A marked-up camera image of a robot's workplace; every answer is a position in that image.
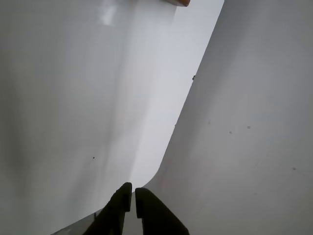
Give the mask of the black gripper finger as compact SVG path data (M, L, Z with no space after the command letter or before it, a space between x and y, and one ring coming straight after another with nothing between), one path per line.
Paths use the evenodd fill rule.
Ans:
M125 213L131 209L131 200L132 184L126 182L112 195L84 235L121 235Z
M144 235L188 235L183 223L147 188L135 189L136 216Z

